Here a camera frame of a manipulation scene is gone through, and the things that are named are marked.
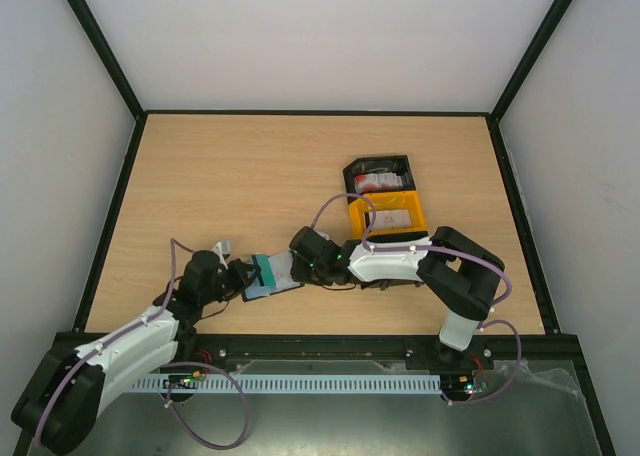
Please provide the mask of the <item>black bin with teal cards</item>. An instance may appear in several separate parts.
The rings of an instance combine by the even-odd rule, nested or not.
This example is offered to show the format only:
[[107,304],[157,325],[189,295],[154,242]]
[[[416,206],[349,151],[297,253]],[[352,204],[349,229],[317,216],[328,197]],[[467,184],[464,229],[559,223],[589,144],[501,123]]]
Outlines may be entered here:
[[359,242],[349,258],[348,269],[361,283],[387,282],[389,286],[399,284],[422,284],[417,275],[418,263],[427,250],[420,247],[431,245],[427,232],[397,233],[373,236],[367,244]]

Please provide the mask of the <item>black leather card holder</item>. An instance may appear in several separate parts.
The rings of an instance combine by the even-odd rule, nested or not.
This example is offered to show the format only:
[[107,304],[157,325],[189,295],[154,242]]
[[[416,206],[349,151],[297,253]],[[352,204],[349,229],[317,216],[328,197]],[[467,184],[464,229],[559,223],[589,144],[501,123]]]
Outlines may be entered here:
[[304,284],[295,281],[291,276],[293,255],[290,251],[283,251],[268,256],[276,279],[275,287],[260,286],[256,280],[242,294],[244,302],[252,302],[279,293],[291,291],[303,287]]

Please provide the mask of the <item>red dotted card stack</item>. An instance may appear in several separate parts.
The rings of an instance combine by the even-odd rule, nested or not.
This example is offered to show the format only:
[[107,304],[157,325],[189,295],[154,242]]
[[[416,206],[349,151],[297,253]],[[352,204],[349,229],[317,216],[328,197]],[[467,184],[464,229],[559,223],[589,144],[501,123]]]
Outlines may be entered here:
[[372,193],[403,188],[402,177],[393,172],[365,173],[354,178],[357,193]]

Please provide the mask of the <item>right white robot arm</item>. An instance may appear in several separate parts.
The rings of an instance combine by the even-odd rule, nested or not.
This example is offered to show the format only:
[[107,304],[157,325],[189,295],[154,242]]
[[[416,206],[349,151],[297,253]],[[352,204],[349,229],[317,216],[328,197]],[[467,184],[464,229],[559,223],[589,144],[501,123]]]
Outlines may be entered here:
[[510,291],[504,263],[451,227],[410,241],[348,240],[338,245],[305,226],[289,244],[292,278],[316,286],[363,289],[427,286],[448,313],[434,345],[435,358],[455,368],[471,355],[471,341],[497,299],[500,284]]

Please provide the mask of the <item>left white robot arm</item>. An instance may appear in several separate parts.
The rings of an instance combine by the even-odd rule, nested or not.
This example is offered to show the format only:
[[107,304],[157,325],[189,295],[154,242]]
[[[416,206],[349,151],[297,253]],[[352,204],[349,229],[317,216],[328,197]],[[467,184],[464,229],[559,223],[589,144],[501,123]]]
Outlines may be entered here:
[[19,396],[12,422],[56,455],[76,449],[121,394],[157,369],[190,369],[187,382],[223,375],[195,351],[205,306],[228,303],[260,275],[259,266],[226,261],[213,250],[192,253],[181,275],[133,321],[90,343],[48,350]]

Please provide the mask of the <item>teal card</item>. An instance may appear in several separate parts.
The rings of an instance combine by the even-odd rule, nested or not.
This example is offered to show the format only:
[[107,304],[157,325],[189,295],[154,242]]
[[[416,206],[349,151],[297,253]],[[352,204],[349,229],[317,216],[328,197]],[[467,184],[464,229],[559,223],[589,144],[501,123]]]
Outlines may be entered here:
[[252,264],[259,268],[257,281],[260,286],[275,287],[276,279],[269,260],[265,254],[254,254],[252,256]]

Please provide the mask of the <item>white patterned card stack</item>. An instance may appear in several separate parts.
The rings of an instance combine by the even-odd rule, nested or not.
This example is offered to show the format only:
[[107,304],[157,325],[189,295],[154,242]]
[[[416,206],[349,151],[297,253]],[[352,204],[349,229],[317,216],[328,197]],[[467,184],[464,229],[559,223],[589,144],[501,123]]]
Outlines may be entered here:
[[412,227],[410,213],[405,209],[376,211],[373,231],[408,229]]

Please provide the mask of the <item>black aluminium frame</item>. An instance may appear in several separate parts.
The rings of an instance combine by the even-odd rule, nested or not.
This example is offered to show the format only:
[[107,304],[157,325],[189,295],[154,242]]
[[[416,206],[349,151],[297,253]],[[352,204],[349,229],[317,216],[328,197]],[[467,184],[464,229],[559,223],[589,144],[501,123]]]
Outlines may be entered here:
[[[116,84],[117,89],[123,96],[127,107],[132,110],[135,118],[135,126],[130,138],[127,152],[124,156],[124,163],[119,174],[116,184],[114,196],[112,197],[109,211],[107,213],[106,222],[101,232],[97,250],[91,265],[87,283],[85,285],[79,309],[76,311],[73,327],[71,331],[58,332],[53,340],[53,348],[70,348],[71,343],[85,343],[89,341],[90,336],[102,336],[101,333],[85,332],[89,313],[95,299],[99,276],[101,276],[107,252],[111,244],[111,240],[115,231],[116,222],[119,217],[120,208],[124,201],[125,192],[129,185],[131,173],[135,165],[139,146],[142,141],[143,129],[150,115],[166,114],[166,115],[242,115],[242,116],[300,116],[300,117],[355,117],[355,116],[372,116],[372,117],[480,117],[487,124],[491,143],[497,160],[498,168],[502,178],[504,191],[509,202],[515,229],[518,234],[520,247],[523,250],[524,261],[531,283],[533,284],[534,296],[538,311],[542,318],[544,335],[543,336],[520,336],[525,343],[524,349],[528,350],[528,355],[533,361],[568,361],[572,358],[574,370],[578,378],[578,385],[586,396],[586,408],[588,410],[591,425],[594,430],[595,438],[599,450],[603,455],[615,455],[615,450],[604,416],[602,414],[599,401],[589,374],[589,370],[576,335],[564,334],[560,330],[560,323],[557,318],[555,308],[553,306],[551,294],[548,289],[546,277],[543,275],[543,268],[539,259],[534,236],[531,229],[531,223],[525,202],[519,189],[515,170],[511,162],[510,156],[507,154],[506,143],[501,133],[499,124],[506,115],[511,104],[518,95],[520,89],[528,78],[535,63],[542,54],[545,46],[556,31],[562,21],[567,10],[574,0],[553,0],[551,6],[546,12],[542,22],[540,23],[536,33],[527,46],[524,55],[520,59],[514,73],[510,77],[505,89],[500,95],[498,102],[491,112],[474,112],[474,111],[397,111],[397,110],[312,110],[312,109],[167,109],[167,110],[143,110],[139,101],[134,96],[133,89],[126,79],[124,72],[117,61],[104,33],[99,27],[99,23],[94,17],[86,0],[66,0],[74,15],[78,19],[84,32],[86,33],[93,48],[97,51],[103,65],[109,73],[109,76]],[[374,344],[376,349],[382,348],[384,344],[389,346],[391,343],[411,342],[416,340],[420,342],[435,342],[435,336],[299,336],[303,338],[304,344],[324,344],[335,346],[338,343],[349,343],[353,346],[356,342],[363,344]]]

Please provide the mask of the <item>yellow bin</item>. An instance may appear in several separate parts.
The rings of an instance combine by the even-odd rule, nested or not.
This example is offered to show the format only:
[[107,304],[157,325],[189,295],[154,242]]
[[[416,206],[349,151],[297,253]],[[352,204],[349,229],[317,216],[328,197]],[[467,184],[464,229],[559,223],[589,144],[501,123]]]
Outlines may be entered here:
[[354,238],[363,236],[373,218],[374,224],[369,232],[370,237],[427,230],[417,191],[367,193],[364,197],[375,207],[375,214],[364,199],[352,198],[349,201],[348,211]]

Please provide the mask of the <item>black bin with red cards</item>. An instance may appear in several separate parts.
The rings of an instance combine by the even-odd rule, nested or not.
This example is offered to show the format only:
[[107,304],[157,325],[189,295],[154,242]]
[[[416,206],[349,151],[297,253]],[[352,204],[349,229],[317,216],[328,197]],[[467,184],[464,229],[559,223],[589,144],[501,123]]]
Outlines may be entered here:
[[357,158],[343,168],[343,179],[346,191],[356,194],[416,189],[406,155]]

